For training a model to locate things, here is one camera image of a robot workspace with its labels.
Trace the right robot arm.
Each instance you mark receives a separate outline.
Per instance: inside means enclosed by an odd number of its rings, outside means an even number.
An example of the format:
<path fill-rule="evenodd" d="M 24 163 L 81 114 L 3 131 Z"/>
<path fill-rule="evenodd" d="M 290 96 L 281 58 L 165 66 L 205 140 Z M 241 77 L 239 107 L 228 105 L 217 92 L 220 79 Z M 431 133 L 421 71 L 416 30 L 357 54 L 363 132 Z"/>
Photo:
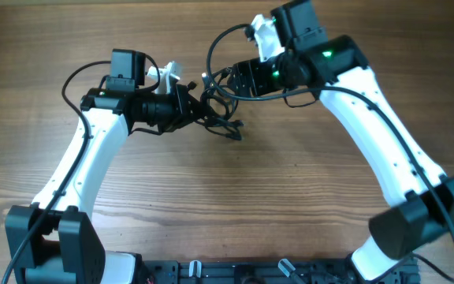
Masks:
<path fill-rule="evenodd" d="M 377 282 L 443 234 L 454 237 L 454 177 L 415 142 L 383 96 L 364 53 L 348 35 L 329 39 L 309 1 L 292 1 L 244 26 L 258 57 L 236 63 L 239 100 L 309 92 L 344 126 L 371 166 L 389 209 L 368 223 L 351 255 L 361 282 Z"/>

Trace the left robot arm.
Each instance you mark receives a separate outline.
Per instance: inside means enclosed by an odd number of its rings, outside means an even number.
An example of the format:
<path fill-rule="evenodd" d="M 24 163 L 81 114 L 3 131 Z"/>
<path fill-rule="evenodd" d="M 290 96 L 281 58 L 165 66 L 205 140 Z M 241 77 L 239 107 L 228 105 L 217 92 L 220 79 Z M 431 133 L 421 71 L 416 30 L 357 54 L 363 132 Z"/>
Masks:
<path fill-rule="evenodd" d="M 91 217 L 106 172 L 135 132 L 162 135 L 203 115 L 180 83 L 181 67 L 159 67 L 148 54 L 115 49 L 110 71 L 74 110 L 79 122 L 57 169 L 28 206 L 12 206 L 5 230 L 11 259 L 3 281 L 150 283 L 137 253 L 106 250 Z"/>

